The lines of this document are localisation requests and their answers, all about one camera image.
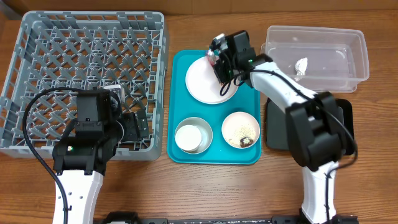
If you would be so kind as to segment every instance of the plastic crate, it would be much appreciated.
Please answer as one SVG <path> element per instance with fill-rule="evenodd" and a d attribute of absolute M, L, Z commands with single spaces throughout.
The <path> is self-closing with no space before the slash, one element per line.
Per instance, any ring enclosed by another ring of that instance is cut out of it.
<path fill-rule="evenodd" d="M 124 112 L 146 109 L 151 130 L 142 141 L 122 142 L 113 159 L 157 159 L 162 151 L 168 38 L 159 12 L 25 14 L 0 97 L 0 152 L 33 157 L 22 135 L 22 117 L 40 91 L 120 84 L 126 92 Z M 52 158 L 54 145 L 76 116 L 76 93 L 53 92 L 35 107 L 28 132 L 38 153 Z"/>

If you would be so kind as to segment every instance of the clear plastic bin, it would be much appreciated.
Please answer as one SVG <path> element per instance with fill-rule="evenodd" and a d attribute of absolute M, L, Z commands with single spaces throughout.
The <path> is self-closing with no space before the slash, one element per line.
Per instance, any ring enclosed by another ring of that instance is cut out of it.
<path fill-rule="evenodd" d="M 353 92 L 369 78 L 368 50 L 360 30 L 270 26 L 261 53 L 269 55 L 291 78 L 315 91 Z M 305 76 L 295 64 L 308 58 Z"/>

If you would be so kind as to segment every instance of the gray basket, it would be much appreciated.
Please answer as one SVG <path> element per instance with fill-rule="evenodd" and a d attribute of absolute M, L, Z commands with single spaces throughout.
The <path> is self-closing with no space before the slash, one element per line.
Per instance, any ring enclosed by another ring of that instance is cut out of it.
<path fill-rule="evenodd" d="M 140 142 L 122 142 L 113 159 L 157 159 L 162 152 L 168 38 L 159 12 L 25 14 L 0 97 L 0 152 L 33 157 L 22 135 L 22 116 L 40 91 L 120 84 L 126 92 L 124 112 L 146 109 L 151 131 Z M 76 93 L 53 92 L 35 107 L 28 132 L 38 153 L 52 158 L 54 145 L 76 116 Z"/>

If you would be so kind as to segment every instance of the blue tray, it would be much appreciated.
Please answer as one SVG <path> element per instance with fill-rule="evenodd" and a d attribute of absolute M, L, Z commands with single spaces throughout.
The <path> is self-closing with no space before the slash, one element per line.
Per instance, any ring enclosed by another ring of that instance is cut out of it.
<path fill-rule="evenodd" d="M 208 105 L 197 101 L 187 90 L 185 75 L 189 66 L 203 56 L 205 56 L 205 50 L 182 50 L 173 59 L 167 153 L 172 160 L 181 163 L 253 164 L 261 156 L 261 136 L 250 148 L 236 149 L 224 140 L 221 125 L 229 114 L 237 111 L 253 115 L 260 123 L 260 93 L 243 85 L 231 99 L 224 103 Z M 189 117 L 203 118 L 213 130 L 213 142 L 201 154 L 192 155 L 183 152 L 174 140 L 175 128 L 182 120 Z"/>

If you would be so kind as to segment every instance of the wooden table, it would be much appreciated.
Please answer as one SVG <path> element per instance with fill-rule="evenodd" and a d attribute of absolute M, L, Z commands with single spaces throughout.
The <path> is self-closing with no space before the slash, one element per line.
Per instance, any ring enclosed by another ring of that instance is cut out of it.
<path fill-rule="evenodd" d="M 287 12 L 169 16 L 169 71 L 165 82 L 162 155 L 153 162 L 108 163 L 95 218 L 116 210 L 141 217 L 250 218 L 296 215 L 303 201 L 301 168 L 289 153 L 264 146 L 252 166 L 177 164 L 166 153 L 172 60 L 183 49 L 205 49 L 219 33 L 246 29 L 259 49 L 271 25 L 336 27 L 364 32 L 371 76 L 354 93 L 359 161 L 338 172 L 335 205 L 361 223 L 398 219 L 398 11 Z M 0 80 L 4 82 L 20 21 L 4 26 Z M 33 159 L 0 155 L 0 223 L 51 223 L 55 185 Z"/>

